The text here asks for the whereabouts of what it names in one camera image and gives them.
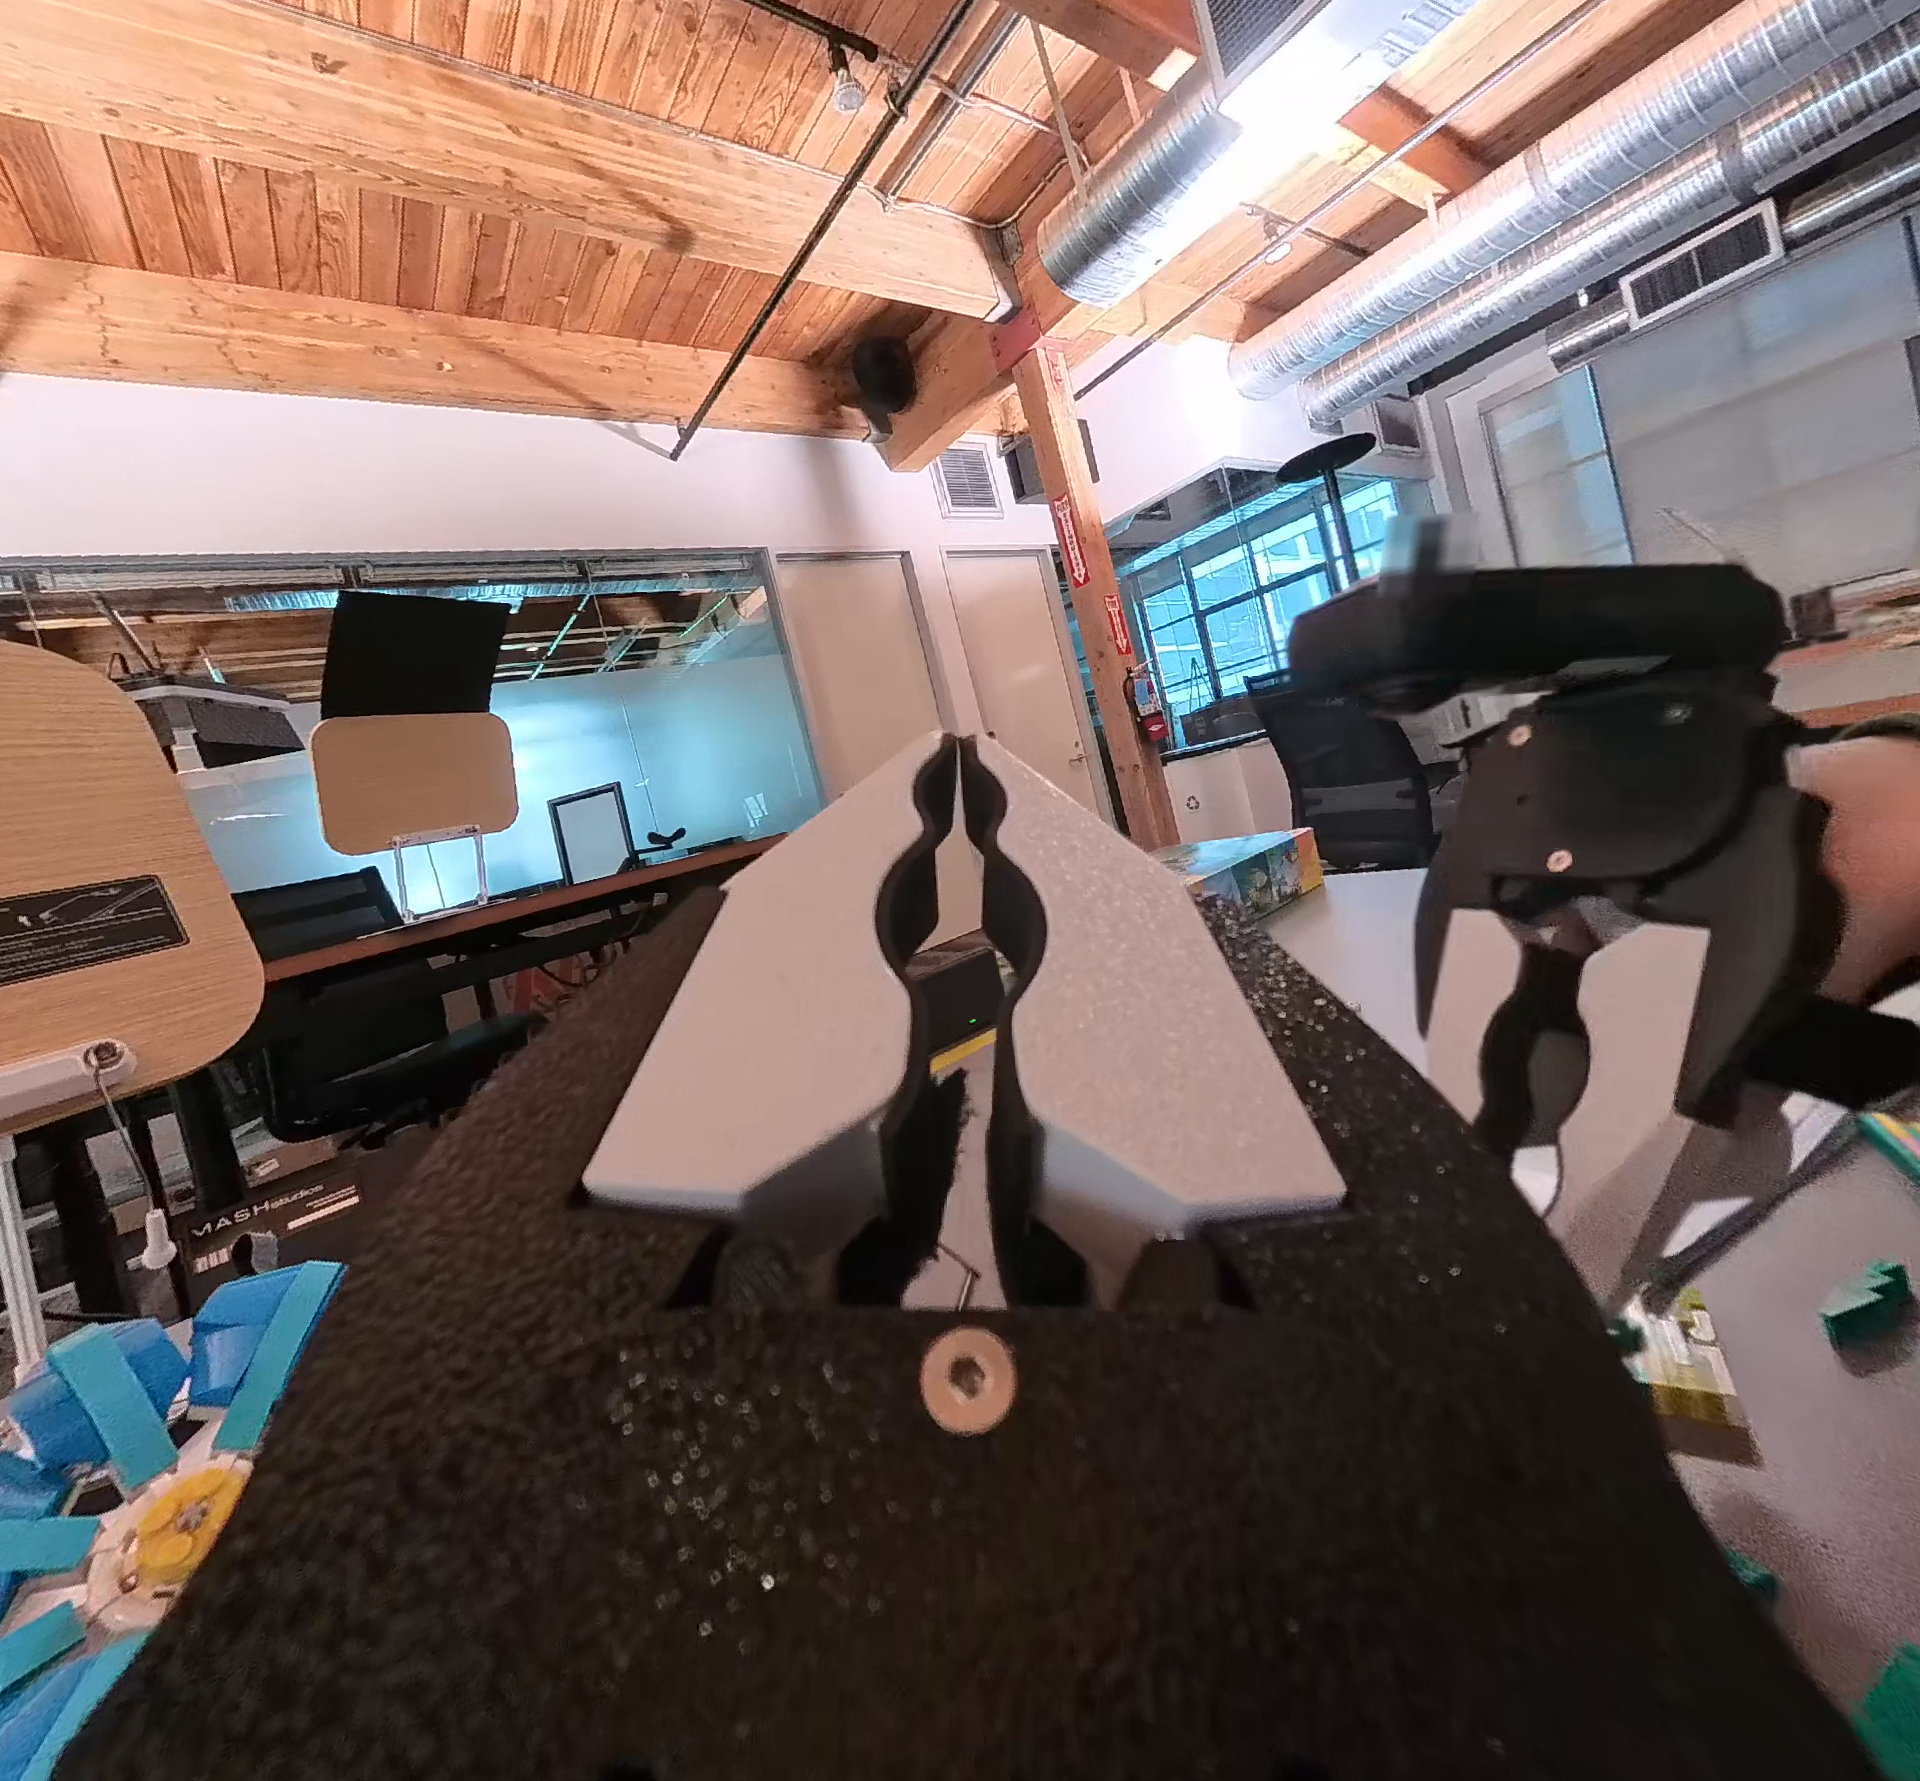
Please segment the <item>duct vent grille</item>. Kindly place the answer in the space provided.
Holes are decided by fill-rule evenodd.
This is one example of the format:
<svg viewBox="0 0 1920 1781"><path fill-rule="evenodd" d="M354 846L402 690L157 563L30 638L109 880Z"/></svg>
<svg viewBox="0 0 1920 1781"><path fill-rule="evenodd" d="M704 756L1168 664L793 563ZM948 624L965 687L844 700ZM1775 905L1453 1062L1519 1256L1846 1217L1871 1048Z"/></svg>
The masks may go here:
<svg viewBox="0 0 1920 1781"><path fill-rule="evenodd" d="M1702 304L1736 283L1784 263L1784 232L1773 201L1757 201L1670 254L1622 277L1626 329L1643 329Z"/></svg>

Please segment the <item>black round floor lamp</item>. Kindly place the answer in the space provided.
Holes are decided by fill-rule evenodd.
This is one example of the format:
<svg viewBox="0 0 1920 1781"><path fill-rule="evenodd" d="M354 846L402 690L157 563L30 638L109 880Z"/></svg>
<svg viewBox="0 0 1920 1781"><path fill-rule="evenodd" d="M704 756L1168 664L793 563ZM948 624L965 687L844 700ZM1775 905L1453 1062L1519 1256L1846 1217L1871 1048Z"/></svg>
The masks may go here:
<svg viewBox="0 0 1920 1781"><path fill-rule="evenodd" d="M1367 459L1374 452L1376 452L1374 435L1338 435L1334 439L1319 443L1317 449L1300 452L1281 469L1282 481L1307 481L1317 485L1319 490L1313 516L1323 536L1323 552L1328 556L1324 605L1330 605L1330 600L1337 600L1341 591L1376 581L1376 576L1358 571L1357 543L1344 498L1338 490L1338 474L1354 469L1358 459Z"/></svg>

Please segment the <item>clear plastic bag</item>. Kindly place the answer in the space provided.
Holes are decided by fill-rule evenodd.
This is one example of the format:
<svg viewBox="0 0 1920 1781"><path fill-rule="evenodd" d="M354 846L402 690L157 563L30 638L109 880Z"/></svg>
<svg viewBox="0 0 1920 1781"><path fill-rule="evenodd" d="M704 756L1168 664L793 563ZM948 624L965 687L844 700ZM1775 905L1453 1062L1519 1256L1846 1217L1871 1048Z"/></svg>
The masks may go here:
<svg viewBox="0 0 1920 1781"><path fill-rule="evenodd" d="M1639 1294L1616 1315L1613 1338L1672 1453L1760 1466L1757 1435L1698 1289Z"/></svg>

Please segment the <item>colourful lego box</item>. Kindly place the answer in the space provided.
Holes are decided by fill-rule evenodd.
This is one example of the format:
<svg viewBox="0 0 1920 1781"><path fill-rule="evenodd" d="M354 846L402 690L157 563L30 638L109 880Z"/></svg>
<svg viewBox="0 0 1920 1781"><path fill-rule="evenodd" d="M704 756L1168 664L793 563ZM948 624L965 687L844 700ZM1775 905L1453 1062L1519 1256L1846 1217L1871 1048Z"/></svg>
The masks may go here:
<svg viewBox="0 0 1920 1781"><path fill-rule="evenodd" d="M1183 842L1161 859L1195 898L1237 905L1248 919L1324 888L1313 828Z"/></svg>

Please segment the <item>glass partition wall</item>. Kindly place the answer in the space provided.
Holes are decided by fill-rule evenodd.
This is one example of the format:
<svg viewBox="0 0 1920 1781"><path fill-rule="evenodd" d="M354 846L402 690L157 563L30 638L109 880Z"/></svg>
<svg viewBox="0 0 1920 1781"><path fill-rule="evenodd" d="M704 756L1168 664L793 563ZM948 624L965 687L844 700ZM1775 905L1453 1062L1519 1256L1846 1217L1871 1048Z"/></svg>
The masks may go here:
<svg viewBox="0 0 1920 1781"><path fill-rule="evenodd" d="M161 748L229 888L353 857L319 826L311 733L340 591L508 604L494 714L519 818L485 839L490 897L564 884L548 801L619 784L638 862L782 835L820 780L766 563L696 552L3 559L3 638L118 687L202 684Z"/></svg>

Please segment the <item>wooden column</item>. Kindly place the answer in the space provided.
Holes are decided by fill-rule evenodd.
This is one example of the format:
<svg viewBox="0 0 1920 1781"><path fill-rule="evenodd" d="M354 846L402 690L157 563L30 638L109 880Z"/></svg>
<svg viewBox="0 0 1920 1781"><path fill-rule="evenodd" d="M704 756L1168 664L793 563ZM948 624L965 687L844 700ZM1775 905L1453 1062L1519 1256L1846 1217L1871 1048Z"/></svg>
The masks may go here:
<svg viewBox="0 0 1920 1781"><path fill-rule="evenodd" d="M1075 498L1090 581L1079 591L1069 590L1069 597L1127 835L1144 852L1164 852L1179 842L1179 822L1161 756L1141 742L1127 709L1125 681L1135 664L1135 646L1125 624L1104 522L1096 511L1066 349L1052 339L1039 339L1013 364L1013 380L1034 449L1042 498L1049 502L1061 492Z"/></svg>

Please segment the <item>metal sprinkler pipe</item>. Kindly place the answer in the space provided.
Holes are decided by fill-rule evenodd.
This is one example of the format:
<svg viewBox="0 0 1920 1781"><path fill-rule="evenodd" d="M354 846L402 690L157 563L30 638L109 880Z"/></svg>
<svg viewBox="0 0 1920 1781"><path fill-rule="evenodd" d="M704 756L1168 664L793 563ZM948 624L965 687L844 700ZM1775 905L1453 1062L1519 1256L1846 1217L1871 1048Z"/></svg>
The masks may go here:
<svg viewBox="0 0 1920 1781"><path fill-rule="evenodd" d="M956 42L962 33L965 23L979 12L983 0L956 0L948 16L941 20L939 30L921 51L921 57L914 63L908 75L897 78L889 88L889 98L883 104L880 125L873 135L869 135L866 146L855 157L851 170L841 177L841 184L831 188L831 198L825 209L814 218L811 229L803 233L797 254L793 263L782 270L776 278L772 291L766 292L763 304L755 309L753 322L735 342L732 353L727 354L721 373L711 383L711 390L703 395L703 399L693 405L691 416L677 428L677 439L666 459L677 466L684 453L684 449L693 443L693 436L703 432L707 422L712 405L718 398L727 391L732 383L735 373L746 364L755 342L766 329L766 325L776 319L782 301L793 292L793 288L800 283L807 263L814 257L814 252L822 245L835 223L841 221L841 211L848 206L851 194L859 188L866 180L869 170L897 133L897 128L908 119L914 98L921 94L921 88L931 81L934 71L939 67L941 57L948 47Z"/></svg>

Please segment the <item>black electronic box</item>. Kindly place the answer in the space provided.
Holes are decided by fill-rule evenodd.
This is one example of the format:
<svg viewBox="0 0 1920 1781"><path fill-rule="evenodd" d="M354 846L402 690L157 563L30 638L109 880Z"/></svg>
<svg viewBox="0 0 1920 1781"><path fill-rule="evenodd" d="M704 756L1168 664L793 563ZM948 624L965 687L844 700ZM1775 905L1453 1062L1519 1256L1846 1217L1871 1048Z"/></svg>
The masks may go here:
<svg viewBox="0 0 1920 1781"><path fill-rule="evenodd" d="M941 1053L973 1052L992 1039L1004 1004L1004 976L997 952L982 929L911 955L904 979L924 1012L934 1069L945 1066Z"/></svg>

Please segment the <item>person's right hand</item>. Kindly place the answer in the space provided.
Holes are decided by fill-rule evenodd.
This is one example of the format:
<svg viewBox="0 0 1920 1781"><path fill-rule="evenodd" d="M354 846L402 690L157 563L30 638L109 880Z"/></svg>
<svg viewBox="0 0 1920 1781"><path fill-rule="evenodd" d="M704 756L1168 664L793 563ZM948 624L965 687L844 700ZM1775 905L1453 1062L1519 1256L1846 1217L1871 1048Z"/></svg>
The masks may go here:
<svg viewBox="0 0 1920 1781"><path fill-rule="evenodd" d="M1828 807L1820 866L1843 917L1820 996L1871 1005L1916 976L1916 721L1798 748L1791 784Z"/></svg>

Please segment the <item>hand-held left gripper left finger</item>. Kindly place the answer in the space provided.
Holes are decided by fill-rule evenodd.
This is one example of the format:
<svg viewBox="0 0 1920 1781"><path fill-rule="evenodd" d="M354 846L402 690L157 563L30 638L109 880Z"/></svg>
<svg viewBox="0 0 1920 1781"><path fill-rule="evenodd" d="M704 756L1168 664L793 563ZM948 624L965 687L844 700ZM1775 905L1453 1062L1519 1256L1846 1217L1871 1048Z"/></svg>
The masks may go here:
<svg viewBox="0 0 1920 1781"><path fill-rule="evenodd" d="M934 729L732 876L580 1191L776 1251L851 1304L935 1256L965 1090L911 962L939 924L959 742Z"/></svg>

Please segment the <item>black picture frame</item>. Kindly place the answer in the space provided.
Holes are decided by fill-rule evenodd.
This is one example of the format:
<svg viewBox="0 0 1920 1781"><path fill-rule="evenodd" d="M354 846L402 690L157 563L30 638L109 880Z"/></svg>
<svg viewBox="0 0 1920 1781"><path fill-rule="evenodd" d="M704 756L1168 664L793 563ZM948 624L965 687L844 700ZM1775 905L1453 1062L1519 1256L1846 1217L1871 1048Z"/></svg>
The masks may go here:
<svg viewBox="0 0 1920 1781"><path fill-rule="evenodd" d="M548 801L550 831L567 884L624 874L638 855L619 784L604 784Z"/></svg>

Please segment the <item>short spiral metal duct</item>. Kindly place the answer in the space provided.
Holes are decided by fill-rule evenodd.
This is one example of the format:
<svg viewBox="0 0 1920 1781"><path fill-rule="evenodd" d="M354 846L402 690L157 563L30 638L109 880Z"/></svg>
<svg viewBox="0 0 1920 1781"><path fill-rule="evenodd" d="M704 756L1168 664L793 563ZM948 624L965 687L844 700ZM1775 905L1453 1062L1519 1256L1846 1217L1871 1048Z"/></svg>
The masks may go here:
<svg viewBox="0 0 1920 1781"><path fill-rule="evenodd" d="M1259 192L1251 144L1192 64L1039 223L1045 278L1114 306Z"/></svg>

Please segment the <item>clear acrylic stand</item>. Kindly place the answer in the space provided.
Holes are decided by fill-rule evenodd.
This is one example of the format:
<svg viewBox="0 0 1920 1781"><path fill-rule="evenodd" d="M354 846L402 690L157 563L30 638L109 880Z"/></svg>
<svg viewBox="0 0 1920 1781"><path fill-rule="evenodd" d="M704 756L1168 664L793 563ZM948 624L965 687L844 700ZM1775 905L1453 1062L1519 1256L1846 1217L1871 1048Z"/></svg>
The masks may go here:
<svg viewBox="0 0 1920 1781"><path fill-rule="evenodd" d="M395 866L395 905L402 924L436 921L494 898L485 835L480 828L398 835L390 855Z"/></svg>

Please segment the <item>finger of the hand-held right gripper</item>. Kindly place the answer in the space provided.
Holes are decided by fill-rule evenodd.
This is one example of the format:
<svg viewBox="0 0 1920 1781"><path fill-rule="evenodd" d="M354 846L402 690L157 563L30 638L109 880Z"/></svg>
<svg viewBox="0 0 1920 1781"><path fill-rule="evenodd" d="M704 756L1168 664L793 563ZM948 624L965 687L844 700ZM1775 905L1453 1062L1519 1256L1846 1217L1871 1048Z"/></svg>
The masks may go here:
<svg viewBox="0 0 1920 1781"><path fill-rule="evenodd" d="M1594 1048L1579 1012L1582 976L1547 976L1534 990L1531 1131L1562 1132L1586 1094Z"/></svg>
<svg viewBox="0 0 1920 1781"><path fill-rule="evenodd" d="M1531 1143L1537 1120L1534 1059L1546 1032L1546 943L1523 941L1510 990L1495 1005L1478 1048L1479 1111L1475 1136L1500 1159Z"/></svg>

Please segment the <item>blue lego model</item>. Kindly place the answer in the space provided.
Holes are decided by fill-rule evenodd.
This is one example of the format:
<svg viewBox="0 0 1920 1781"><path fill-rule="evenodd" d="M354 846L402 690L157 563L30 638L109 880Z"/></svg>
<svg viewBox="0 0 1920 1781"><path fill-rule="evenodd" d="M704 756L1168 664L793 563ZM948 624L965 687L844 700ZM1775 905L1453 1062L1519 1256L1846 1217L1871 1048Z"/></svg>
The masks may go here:
<svg viewBox="0 0 1920 1781"><path fill-rule="evenodd" d="M346 1266L88 1325L3 1401L3 1776L51 1778L229 1528Z"/></svg>

